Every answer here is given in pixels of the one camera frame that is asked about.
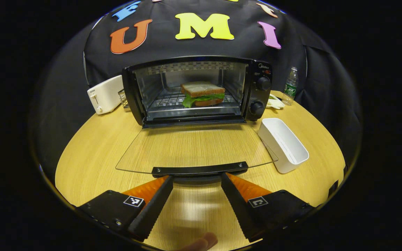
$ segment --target finger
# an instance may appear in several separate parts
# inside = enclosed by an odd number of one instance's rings
[[[185,246],[177,251],[205,251],[207,250],[208,242],[204,238],[198,238],[190,245]]]
[[[211,232],[206,232],[202,238],[204,238],[208,243],[206,250],[209,250],[218,243],[217,236]]]

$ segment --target oven control knob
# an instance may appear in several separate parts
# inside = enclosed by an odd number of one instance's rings
[[[266,76],[259,78],[257,80],[257,83],[255,83],[255,85],[257,86],[258,89],[263,90],[263,91],[267,91],[272,86],[271,81]]]
[[[263,112],[265,112],[265,105],[261,101],[256,101],[252,103],[251,107],[249,108],[250,112],[253,115],[263,115]]]

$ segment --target bottle label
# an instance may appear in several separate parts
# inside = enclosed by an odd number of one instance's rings
[[[296,87],[290,84],[285,84],[284,92],[292,97],[296,95]]]

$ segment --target sandwich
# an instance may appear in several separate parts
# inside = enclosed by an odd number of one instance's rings
[[[210,82],[197,81],[182,84],[181,92],[185,94],[182,105],[190,108],[192,105],[208,106],[223,102],[225,89]]]

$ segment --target blue letter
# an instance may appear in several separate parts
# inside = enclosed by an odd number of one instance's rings
[[[133,14],[136,11],[138,3],[140,3],[140,1],[134,2],[134,3],[126,6],[125,8],[117,11],[117,13],[114,14],[113,16],[117,16],[118,21],[121,21],[122,19]]]

